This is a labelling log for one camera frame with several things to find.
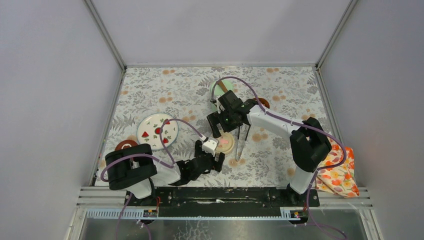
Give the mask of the cream round lid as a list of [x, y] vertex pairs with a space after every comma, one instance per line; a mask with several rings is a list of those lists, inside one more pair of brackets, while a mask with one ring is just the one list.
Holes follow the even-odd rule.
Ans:
[[235, 147], [234, 136], [229, 132], [219, 131], [220, 137], [217, 138], [218, 145], [215, 149], [217, 154], [224, 153], [225, 155], [230, 154]]

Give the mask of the green lid with handle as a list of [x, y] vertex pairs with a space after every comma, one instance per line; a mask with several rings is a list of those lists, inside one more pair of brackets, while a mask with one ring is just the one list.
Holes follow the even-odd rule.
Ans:
[[224, 79], [222, 80], [220, 83], [216, 84], [213, 82], [210, 84], [210, 88], [209, 91], [210, 93], [213, 92], [213, 98], [215, 99], [217, 96], [221, 96], [225, 93], [225, 91], [221, 88], [221, 84], [225, 86], [227, 91], [233, 91], [234, 90], [234, 86], [232, 84], [232, 82], [228, 79]]

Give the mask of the black tongs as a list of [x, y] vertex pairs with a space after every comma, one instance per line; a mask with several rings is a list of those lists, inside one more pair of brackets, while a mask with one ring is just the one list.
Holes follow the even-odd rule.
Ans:
[[239, 162], [241, 159], [242, 152], [246, 145], [251, 130], [251, 125], [243, 125], [238, 128], [237, 131], [237, 145], [235, 151], [235, 161]]

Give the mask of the steel bowl red band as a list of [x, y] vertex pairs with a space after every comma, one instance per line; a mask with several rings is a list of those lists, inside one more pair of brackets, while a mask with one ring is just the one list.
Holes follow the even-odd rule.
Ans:
[[266, 99], [264, 99], [263, 97], [258, 97], [258, 100], [260, 101], [260, 103], [265, 107], [265, 108], [267, 108], [267, 109], [269, 109], [270, 108], [270, 104], [269, 104], [269, 102], [266, 100]]

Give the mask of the white plate with food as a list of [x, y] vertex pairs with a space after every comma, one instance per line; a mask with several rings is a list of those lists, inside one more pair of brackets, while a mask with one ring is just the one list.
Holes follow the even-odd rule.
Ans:
[[[137, 128], [137, 140], [140, 144], [149, 144], [153, 151], [163, 150], [160, 140], [160, 128], [163, 122], [173, 117], [167, 113], [155, 113], [147, 116]], [[179, 125], [176, 121], [165, 124], [162, 129], [162, 139], [166, 147], [170, 146], [177, 139]]]

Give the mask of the red round lid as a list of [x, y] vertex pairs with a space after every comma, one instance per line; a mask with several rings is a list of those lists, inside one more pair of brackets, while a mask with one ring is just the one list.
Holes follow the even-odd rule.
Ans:
[[120, 151], [120, 150], [123, 150], [123, 149], [135, 147], [137, 145], [138, 145], [138, 143], [136, 141], [134, 141], [132, 139], [126, 139], [126, 140], [123, 140], [120, 143], [118, 143], [114, 150]]

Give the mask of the green cylindrical container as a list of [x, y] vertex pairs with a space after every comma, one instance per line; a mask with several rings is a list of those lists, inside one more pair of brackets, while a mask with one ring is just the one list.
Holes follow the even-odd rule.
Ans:
[[211, 109], [213, 112], [219, 112], [219, 106], [220, 106], [220, 102], [219, 102], [219, 97], [221, 97], [221, 95], [215, 95], [213, 97], [213, 100], [211, 100]]

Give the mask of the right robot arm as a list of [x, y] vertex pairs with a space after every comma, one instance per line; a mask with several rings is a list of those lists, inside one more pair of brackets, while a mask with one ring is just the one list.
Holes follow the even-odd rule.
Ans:
[[214, 138], [220, 137], [221, 131], [229, 133], [248, 125], [264, 128], [289, 141], [296, 168], [286, 198], [293, 206], [301, 205], [307, 199], [306, 191], [319, 164], [332, 149], [320, 122], [313, 117], [303, 122], [289, 120], [265, 107], [258, 98], [243, 101], [231, 90], [213, 97], [211, 103], [216, 111], [207, 120]]

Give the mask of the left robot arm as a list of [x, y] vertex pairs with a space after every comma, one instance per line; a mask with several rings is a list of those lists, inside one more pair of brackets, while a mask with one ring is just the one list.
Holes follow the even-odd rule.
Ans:
[[154, 180], [176, 187], [186, 185], [211, 171], [220, 172], [225, 156], [223, 152], [212, 155], [203, 151], [198, 140], [194, 158], [177, 161], [170, 168], [153, 156], [149, 144], [124, 140], [105, 156], [106, 167], [99, 177], [108, 183], [110, 190], [126, 190], [142, 205], [148, 206], [155, 200]]

